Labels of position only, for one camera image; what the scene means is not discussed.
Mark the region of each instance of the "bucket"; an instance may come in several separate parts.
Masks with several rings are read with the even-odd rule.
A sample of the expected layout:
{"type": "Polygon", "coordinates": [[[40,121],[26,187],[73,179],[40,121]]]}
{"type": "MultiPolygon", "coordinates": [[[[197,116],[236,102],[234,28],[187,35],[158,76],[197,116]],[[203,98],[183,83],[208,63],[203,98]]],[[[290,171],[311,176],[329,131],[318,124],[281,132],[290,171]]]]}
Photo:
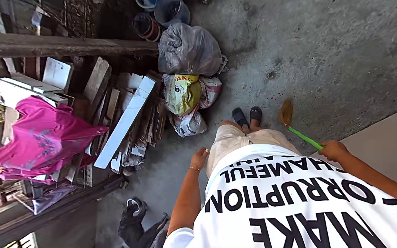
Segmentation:
{"type": "Polygon", "coordinates": [[[137,5],[148,12],[154,11],[154,4],[157,0],[136,0],[137,5]]]}
{"type": "Polygon", "coordinates": [[[133,19],[133,29],[139,37],[147,41],[157,41],[160,38],[159,24],[146,13],[139,13],[133,19]]]}
{"type": "Polygon", "coordinates": [[[189,25],[191,22],[188,6],[182,0],[158,0],[154,6],[154,17],[165,28],[172,23],[189,25]]]}

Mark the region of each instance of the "pink cloth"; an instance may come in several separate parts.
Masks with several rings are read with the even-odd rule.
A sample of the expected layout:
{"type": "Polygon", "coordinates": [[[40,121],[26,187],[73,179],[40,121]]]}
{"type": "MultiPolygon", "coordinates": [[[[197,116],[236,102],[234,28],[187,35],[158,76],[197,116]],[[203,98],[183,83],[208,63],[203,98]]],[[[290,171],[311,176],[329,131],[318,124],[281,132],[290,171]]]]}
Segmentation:
{"type": "Polygon", "coordinates": [[[53,173],[108,130],[73,116],[69,106],[54,108],[33,96],[20,101],[16,110],[23,117],[12,126],[13,140],[0,148],[0,166],[6,168],[1,177],[6,180],[53,173]]]}

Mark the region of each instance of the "broom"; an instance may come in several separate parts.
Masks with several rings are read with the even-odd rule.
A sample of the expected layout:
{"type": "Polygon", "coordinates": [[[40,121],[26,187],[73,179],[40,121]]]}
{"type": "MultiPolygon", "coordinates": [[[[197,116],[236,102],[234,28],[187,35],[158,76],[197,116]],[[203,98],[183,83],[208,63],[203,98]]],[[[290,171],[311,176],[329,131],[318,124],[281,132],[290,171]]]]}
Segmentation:
{"type": "Polygon", "coordinates": [[[289,129],[290,132],[298,135],[298,137],[304,139],[306,142],[313,145],[316,149],[318,150],[323,149],[324,147],[322,147],[320,144],[316,143],[311,138],[304,136],[302,133],[298,132],[297,130],[293,129],[290,126],[290,121],[292,120],[292,114],[293,114],[292,100],[286,99],[283,103],[283,106],[281,107],[281,113],[280,113],[281,122],[286,126],[287,129],[289,129]]]}

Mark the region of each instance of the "yellow sack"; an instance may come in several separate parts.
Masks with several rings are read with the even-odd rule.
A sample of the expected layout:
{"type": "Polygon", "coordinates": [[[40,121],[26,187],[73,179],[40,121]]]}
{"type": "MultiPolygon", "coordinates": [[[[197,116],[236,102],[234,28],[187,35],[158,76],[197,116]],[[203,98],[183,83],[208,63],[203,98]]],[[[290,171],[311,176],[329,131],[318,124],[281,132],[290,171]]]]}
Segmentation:
{"type": "Polygon", "coordinates": [[[163,75],[169,111],[176,115],[185,115],[194,109],[201,97],[198,78],[191,75],[163,75]]]}

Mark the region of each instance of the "black slipper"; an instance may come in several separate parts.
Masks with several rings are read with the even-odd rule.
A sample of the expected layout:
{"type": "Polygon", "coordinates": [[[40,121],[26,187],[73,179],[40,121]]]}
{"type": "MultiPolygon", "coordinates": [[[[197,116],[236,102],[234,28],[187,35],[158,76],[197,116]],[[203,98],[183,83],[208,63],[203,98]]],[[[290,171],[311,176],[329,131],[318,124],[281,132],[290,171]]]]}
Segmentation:
{"type": "Polygon", "coordinates": [[[251,120],[259,121],[258,122],[259,126],[260,126],[262,115],[263,115],[263,112],[261,111],[261,108],[259,108],[257,106],[256,107],[252,107],[252,109],[251,109],[251,120]]]}
{"type": "Polygon", "coordinates": [[[247,125],[249,127],[249,123],[240,108],[232,110],[232,118],[240,125],[240,127],[243,128],[243,125],[247,125]]]}

